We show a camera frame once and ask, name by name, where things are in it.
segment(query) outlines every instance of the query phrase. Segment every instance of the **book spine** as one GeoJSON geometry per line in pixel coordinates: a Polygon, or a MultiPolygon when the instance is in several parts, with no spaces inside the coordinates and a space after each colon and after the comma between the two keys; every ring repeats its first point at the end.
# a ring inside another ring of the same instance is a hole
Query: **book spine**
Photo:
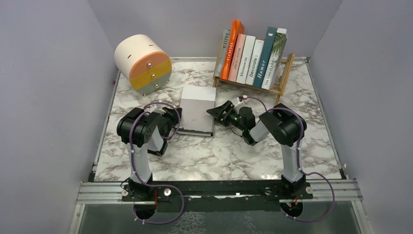
{"type": "Polygon", "coordinates": [[[271,55],[272,46],[274,44],[275,34],[277,33],[277,29],[273,27],[267,28],[267,34],[264,40],[263,51],[261,52],[260,62],[257,68],[257,74],[254,78],[253,85],[257,88],[261,88],[263,84],[263,78],[265,75],[265,71],[267,70],[268,60],[271,55]]]}
{"type": "Polygon", "coordinates": [[[235,82],[237,80],[238,70],[241,64],[241,57],[243,55],[245,43],[245,35],[238,34],[237,44],[234,49],[234,56],[232,58],[231,69],[229,70],[228,80],[235,82]]]}
{"type": "Polygon", "coordinates": [[[263,51],[264,41],[255,40],[254,49],[252,50],[251,62],[248,68],[245,84],[252,85],[254,83],[255,75],[257,74],[257,66],[260,62],[261,52],[263,51]]]}
{"type": "Polygon", "coordinates": [[[280,66],[282,53],[284,51],[285,43],[287,40],[286,33],[286,29],[277,29],[277,34],[275,35],[274,45],[272,47],[267,71],[265,72],[263,84],[261,86],[261,88],[263,89],[271,89],[274,86],[275,80],[277,80],[276,73],[278,67],[280,66]]]}
{"type": "Polygon", "coordinates": [[[248,73],[249,64],[251,62],[252,50],[254,49],[255,37],[246,36],[244,43],[243,55],[241,57],[241,65],[238,69],[237,83],[245,84],[248,73]]]}
{"type": "Polygon", "coordinates": [[[221,52],[219,54],[218,65],[217,65],[217,68],[215,69],[215,74],[214,74],[215,77],[221,77],[221,72],[222,72],[222,67],[224,66],[225,53],[228,47],[228,40],[229,40],[230,32],[231,31],[229,30],[224,30],[224,34],[222,36],[221,52]]]}
{"type": "Polygon", "coordinates": [[[238,34],[244,33],[244,26],[239,20],[232,21],[231,33],[229,35],[228,48],[226,50],[224,65],[222,67],[221,79],[228,79],[229,69],[231,67],[232,55],[238,34]]]}

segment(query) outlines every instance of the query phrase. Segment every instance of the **white book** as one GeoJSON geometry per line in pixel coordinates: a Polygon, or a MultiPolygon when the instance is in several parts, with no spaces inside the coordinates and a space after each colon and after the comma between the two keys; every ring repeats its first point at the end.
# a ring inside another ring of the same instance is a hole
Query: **white book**
{"type": "Polygon", "coordinates": [[[252,50],[254,49],[255,37],[246,36],[241,64],[238,69],[237,83],[245,84],[248,73],[249,63],[251,62],[252,50]]]}
{"type": "Polygon", "coordinates": [[[287,41],[287,30],[283,28],[277,29],[277,35],[274,39],[274,46],[273,48],[279,44],[279,50],[271,51],[270,60],[268,62],[267,70],[265,71],[263,84],[261,88],[263,89],[271,89],[274,87],[274,83],[277,80],[275,74],[277,73],[278,67],[280,66],[281,56],[284,51],[285,43],[287,41]]]}
{"type": "Polygon", "coordinates": [[[252,50],[251,61],[245,80],[245,84],[252,85],[254,83],[254,78],[257,73],[257,66],[260,62],[261,52],[263,51],[264,41],[255,40],[254,49],[252,50]]]}
{"type": "Polygon", "coordinates": [[[214,117],[207,113],[215,107],[217,89],[184,85],[181,96],[182,116],[178,133],[211,137],[214,133],[214,117]]]}

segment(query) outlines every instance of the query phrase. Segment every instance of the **white marble tabletop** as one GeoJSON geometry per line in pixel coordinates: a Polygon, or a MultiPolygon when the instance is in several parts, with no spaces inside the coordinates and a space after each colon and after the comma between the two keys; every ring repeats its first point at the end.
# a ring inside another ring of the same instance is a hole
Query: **white marble tabletop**
{"type": "MultiPolygon", "coordinates": [[[[126,145],[116,134],[118,121],[134,107],[152,100],[179,105],[184,84],[212,86],[214,62],[174,62],[172,75],[165,87],[142,97],[129,81],[120,76],[96,170],[95,181],[122,181],[130,176],[126,145]]],[[[235,97],[248,95],[274,106],[276,96],[267,92],[219,82],[216,106],[235,97]]],[[[296,61],[281,103],[301,115],[307,122],[302,143],[302,165],[306,172],[319,172],[327,178],[340,178],[338,166],[324,119],[305,62],[296,61]]],[[[254,100],[248,103],[256,116],[264,112],[254,100]]],[[[269,135],[254,146],[247,145],[229,127],[215,123],[213,137],[176,135],[168,142],[162,156],[149,155],[154,180],[241,180],[280,179],[282,154],[279,143],[269,135]]],[[[309,177],[319,179],[316,175],[309,177]]]]}

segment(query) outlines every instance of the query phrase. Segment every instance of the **light purple wall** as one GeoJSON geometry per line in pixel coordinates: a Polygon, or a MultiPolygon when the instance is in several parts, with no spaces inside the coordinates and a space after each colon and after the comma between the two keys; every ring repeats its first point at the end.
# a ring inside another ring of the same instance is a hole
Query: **light purple wall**
{"type": "Polygon", "coordinates": [[[146,34],[172,57],[216,57],[233,19],[264,37],[287,29],[285,55],[311,56],[342,0],[88,0],[113,49],[146,34]]]}
{"type": "Polygon", "coordinates": [[[413,229],[413,1],[344,0],[310,65],[376,234],[413,229]]]}
{"type": "Polygon", "coordinates": [[[67,233],[115,76],[86,0],[0,2],[0,233],[67,233]]]}

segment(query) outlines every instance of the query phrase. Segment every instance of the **pink book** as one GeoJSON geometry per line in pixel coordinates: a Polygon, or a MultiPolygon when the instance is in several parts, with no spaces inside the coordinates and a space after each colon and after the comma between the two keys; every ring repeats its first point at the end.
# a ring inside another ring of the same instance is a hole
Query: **pink book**
{"type": "Polygon", "coordinates": [[[229,75],[228,75],[228,80],[236,82],[237,81],[237,75],[238,75],[238,69],[240,67],[241,63],[241,58],[243,55],[243,49],[244,49],[244,43],[245,43],[245,34],[238,34],[237,37],[237,44],[235,45],[233,57],[232,57],[232,63],[231,66],[229,67],[229,75]]]}

